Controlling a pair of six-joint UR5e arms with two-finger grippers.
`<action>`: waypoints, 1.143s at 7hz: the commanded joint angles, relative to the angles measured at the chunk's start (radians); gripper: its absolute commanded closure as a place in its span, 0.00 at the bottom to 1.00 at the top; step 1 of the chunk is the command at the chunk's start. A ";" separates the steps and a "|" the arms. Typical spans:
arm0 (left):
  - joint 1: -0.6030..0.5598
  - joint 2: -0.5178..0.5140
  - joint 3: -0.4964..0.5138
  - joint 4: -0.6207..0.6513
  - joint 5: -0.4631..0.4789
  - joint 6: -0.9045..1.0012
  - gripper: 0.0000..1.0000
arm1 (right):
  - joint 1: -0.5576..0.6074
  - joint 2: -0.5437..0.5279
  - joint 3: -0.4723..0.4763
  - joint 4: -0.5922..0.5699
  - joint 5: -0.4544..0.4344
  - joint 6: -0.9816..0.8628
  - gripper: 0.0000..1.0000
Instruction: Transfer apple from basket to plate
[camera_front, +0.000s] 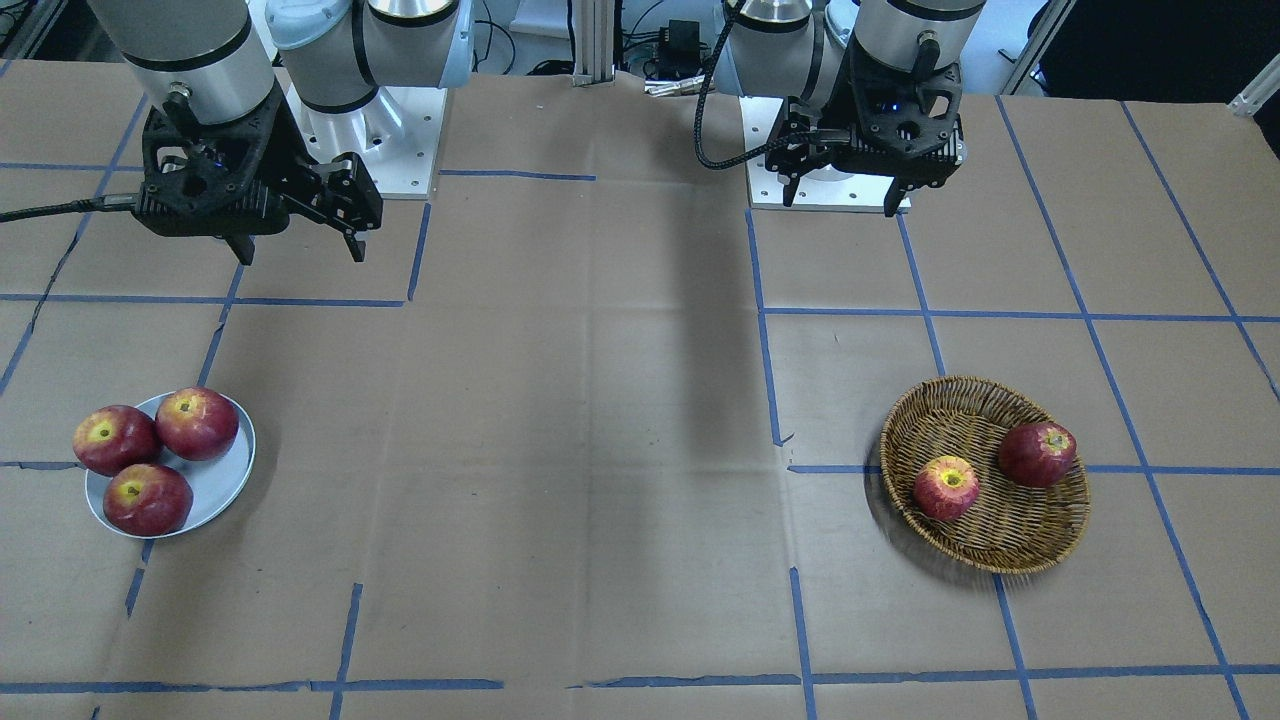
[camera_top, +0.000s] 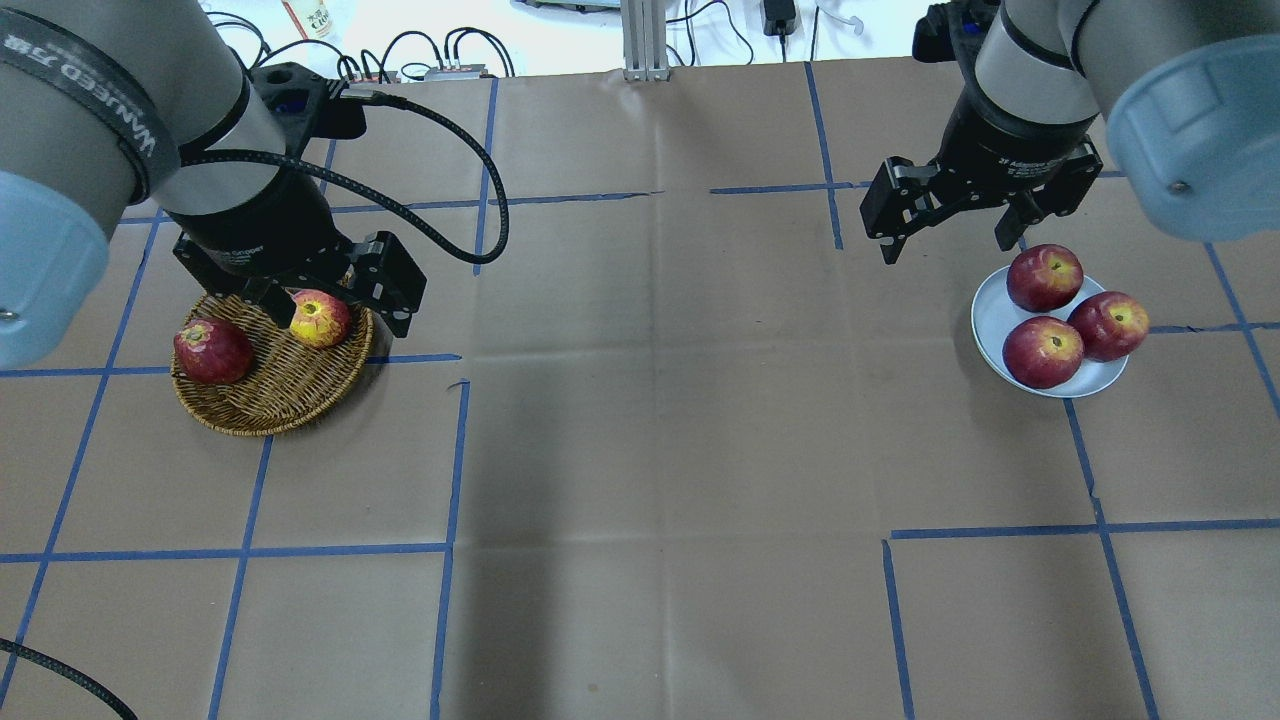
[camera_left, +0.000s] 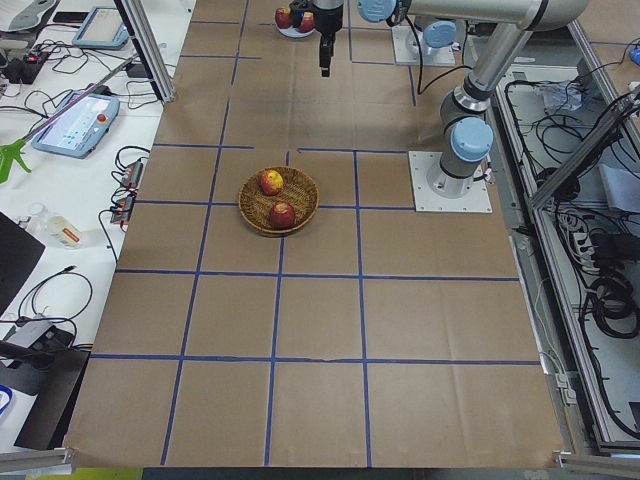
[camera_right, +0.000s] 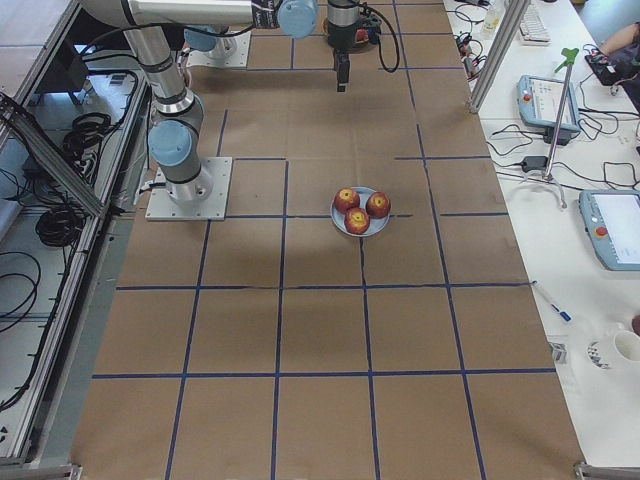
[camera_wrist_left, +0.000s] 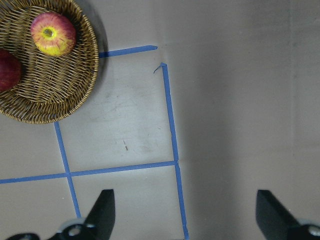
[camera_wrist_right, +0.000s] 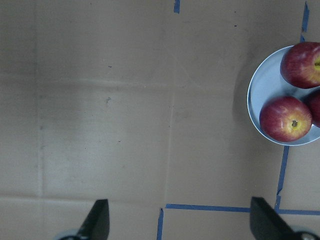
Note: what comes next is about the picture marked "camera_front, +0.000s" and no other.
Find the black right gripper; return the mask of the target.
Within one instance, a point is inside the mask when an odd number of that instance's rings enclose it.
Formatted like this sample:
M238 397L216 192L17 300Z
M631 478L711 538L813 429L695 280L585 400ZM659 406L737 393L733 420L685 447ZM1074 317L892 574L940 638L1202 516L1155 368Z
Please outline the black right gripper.
M214 126L197 122L193 100L172 88L148 113L134 219L164 237L225 237L251 266L252 236L282 233L302 217L340 232L352 260L366 261L383 197L357 152L316 160L279 85L246 115Z

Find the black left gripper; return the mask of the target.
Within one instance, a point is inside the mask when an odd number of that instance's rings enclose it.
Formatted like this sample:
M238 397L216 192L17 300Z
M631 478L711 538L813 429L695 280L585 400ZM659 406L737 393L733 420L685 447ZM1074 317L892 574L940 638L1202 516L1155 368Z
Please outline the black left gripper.
M801 176L820 167L891 178L884 217L899 213L906 191L945 184L966 159L963 67L931 67L937 59L923 45L900 70L852 45L824 105L809 111L788 100L767 152L783 156L783 208L794 206Z

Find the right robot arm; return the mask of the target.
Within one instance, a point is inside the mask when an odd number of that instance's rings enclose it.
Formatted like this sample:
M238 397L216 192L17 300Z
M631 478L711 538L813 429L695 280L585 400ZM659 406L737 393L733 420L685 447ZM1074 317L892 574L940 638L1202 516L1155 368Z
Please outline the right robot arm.
M148 96L125 201L161 237L214 237L251 264L303 218L357 263L396 173L428 154L396 92L463 86L470 1L92 1Z

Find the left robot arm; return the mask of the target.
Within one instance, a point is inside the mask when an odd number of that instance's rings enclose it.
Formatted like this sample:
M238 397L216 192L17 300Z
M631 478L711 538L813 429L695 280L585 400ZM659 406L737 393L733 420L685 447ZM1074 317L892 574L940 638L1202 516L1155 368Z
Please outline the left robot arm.
M750 204L906 211L966 160L961 54L982 1L724 1L710 88L740 102Z

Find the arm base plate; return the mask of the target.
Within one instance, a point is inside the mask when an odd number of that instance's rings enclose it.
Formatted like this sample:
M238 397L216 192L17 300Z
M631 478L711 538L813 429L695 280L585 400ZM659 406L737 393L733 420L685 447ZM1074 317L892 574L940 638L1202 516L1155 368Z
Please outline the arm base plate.
M431 197L448 90L384 87L365 106L342 114L306 106L293 88L285 99L315 160L357 152L384 199Z
M744 143L749 150L763 145L774 133L774 124L785 109L777 97L741 97L739 100ZM776 211L844 211L882 215L884 195L891 178L850 174L833 167L820 167L801 176L799 195L792 208L782 205L783 159L780 151L762 154L746 164L749 205L755 210Z

